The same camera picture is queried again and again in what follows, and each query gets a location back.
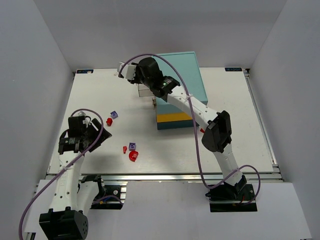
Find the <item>red half-round lego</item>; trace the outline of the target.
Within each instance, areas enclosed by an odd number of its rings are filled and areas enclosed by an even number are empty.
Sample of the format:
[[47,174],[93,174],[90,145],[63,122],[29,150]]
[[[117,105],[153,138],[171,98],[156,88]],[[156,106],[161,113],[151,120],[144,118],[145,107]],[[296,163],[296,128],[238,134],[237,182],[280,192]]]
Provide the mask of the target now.
[[130,161],[135,162],[138,158],[139,153],[135,150],[130,151],[128,157],[130,159]]

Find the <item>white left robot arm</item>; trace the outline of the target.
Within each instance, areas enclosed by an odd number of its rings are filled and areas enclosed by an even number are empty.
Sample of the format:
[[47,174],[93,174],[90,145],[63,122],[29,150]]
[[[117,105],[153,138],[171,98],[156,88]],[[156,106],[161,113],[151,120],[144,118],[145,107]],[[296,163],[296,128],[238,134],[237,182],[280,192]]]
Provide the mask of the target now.
[[68,118],[68,129],[58,142],[59,169],[53,199],[47,212],[40,214],[39,225],[49,240],[84,240],[89,231],[87,213],[92,203],[106,195],[99,174],[81,177],[82,153],[90,145],[93,152],[112,135],[100,122],[83,111]]

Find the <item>red stud lego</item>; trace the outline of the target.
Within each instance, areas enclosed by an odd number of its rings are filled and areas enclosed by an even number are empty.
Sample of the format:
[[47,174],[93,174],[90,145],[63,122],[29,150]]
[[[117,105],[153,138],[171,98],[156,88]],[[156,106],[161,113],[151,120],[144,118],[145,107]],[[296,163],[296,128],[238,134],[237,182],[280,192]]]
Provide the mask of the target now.
[[107,118],[107,120],[106,120],[106,124],[107,124],[107,126],[111,126],[112,125],[112,123],[113,123],[113,119],[112,118]]

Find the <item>transparent orange-slot drawer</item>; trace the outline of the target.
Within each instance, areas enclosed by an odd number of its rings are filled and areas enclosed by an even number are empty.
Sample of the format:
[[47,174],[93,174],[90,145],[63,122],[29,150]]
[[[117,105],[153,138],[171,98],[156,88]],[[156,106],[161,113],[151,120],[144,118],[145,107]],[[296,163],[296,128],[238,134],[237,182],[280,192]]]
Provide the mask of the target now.
[[153,97],[154,94],[152,91],[145,85],[143,84],[138,84],[137,85],[137,90],[138,90],[138,96],[143,98],[143,97]]

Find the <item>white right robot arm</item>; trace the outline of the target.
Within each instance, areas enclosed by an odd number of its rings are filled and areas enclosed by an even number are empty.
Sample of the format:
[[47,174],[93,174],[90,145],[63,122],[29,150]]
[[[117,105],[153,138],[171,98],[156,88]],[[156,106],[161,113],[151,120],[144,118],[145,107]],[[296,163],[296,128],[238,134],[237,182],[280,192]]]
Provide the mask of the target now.
[[213,193],[225,191],[230,199],[236,199],[247,180],[233,154],[230,114],[225,110],[218,112],[211,109],[191,95],[180,74],[178,79],[163,75],[153,57],[131,63],[130,67],[132,72],[125,75],[130,83],[146,86],[154,96],[189,115],[193,124],[204,130],[202,139],[195,142],[202,143],[214,154],[223,175],[222,183],[208,186],[208,189]]

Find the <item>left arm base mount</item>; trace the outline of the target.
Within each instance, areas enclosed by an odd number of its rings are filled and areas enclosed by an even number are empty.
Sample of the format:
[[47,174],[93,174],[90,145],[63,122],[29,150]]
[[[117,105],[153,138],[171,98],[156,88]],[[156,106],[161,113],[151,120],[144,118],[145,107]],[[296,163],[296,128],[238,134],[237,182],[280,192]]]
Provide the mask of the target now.
[[86,175],[78,182],[77,206],[79,211],[121,210],[121,186],[105,184],[101,175]]

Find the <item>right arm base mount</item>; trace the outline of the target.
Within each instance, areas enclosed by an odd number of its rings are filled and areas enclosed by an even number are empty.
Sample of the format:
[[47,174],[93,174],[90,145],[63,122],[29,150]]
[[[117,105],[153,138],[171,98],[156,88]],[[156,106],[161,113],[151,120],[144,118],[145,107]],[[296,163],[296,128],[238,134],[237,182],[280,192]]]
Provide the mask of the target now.
[[210,189],[205,196],[209,200],[211,213],[248,213],[257,212],[255,191],[252,184],[246,183],[239,193],[223,183]]

